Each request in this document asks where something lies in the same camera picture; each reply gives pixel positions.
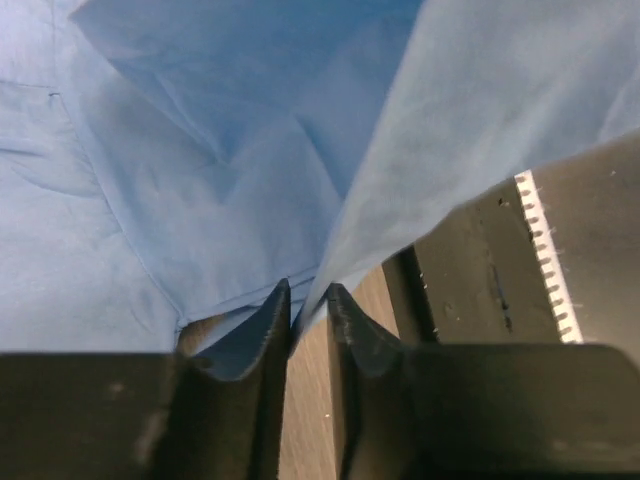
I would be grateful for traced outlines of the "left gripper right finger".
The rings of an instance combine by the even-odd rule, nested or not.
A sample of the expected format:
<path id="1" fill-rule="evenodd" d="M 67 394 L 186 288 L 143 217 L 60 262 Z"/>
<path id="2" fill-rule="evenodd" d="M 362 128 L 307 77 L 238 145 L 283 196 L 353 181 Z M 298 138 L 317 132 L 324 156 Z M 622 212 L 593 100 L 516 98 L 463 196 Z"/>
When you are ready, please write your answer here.
<path id="1" fill-rule="evenodd" d="M 635 479 L 639 372 L 598 344 L 403 343 L 327 292 L 340 479 Z"/>

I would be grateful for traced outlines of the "light blue long sleeve shirt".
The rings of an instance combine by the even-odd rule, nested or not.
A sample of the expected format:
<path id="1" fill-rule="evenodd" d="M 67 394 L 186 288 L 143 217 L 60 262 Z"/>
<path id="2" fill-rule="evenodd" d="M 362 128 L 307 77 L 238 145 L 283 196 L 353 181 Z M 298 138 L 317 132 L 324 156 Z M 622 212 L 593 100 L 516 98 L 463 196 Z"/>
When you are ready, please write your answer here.
<path id="1" fill-rule="evenodd" d="M 1 347 L 299 331 L 520 172 L 639 127 L 635 1 L 5 1 Z"/>

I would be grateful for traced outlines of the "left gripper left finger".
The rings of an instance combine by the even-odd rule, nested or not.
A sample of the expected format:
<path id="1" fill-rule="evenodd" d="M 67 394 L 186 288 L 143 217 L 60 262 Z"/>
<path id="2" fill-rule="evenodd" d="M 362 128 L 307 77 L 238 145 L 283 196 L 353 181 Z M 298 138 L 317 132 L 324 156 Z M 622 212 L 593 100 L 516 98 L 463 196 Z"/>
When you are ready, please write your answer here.
<path id="1" fill-rule="evenodd" d="M 2 477 L 276 478 L 290 296 L 194 356 L 3 355 Z"/>

